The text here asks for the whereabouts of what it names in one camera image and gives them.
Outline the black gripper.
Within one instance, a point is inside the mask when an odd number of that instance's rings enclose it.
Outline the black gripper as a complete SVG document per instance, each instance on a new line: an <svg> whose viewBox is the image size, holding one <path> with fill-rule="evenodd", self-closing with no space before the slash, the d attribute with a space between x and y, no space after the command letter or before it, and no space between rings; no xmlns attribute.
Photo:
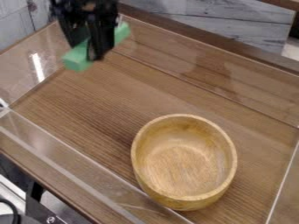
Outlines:
<svg viewBox="0 0 299 224"><path fill-rule="evenodd" d="M102 60L115 46L118 0L50 0L70 47L88 38L88 60Z"/></svg>

